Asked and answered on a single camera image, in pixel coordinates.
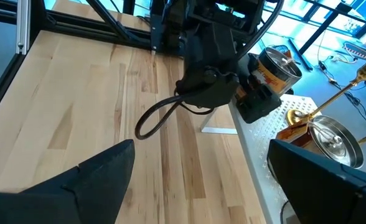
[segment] wooden tabletop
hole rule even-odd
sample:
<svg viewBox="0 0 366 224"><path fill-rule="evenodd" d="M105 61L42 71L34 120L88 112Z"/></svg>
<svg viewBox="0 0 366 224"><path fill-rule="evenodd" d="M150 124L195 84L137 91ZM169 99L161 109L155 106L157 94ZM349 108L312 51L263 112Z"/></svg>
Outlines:
<svg viewBox="0 0 366 224"><path fill-rule="evenodd" d="M40 32L0 103L0 190L33 186L134 139L134 171L117 223L264 223L236 136L202 134L204 117L179 108L153 137L134 138L137 120L173 94L182 72L175 57ZM227 108L218 113L213 123L232 125Z"/></svg>

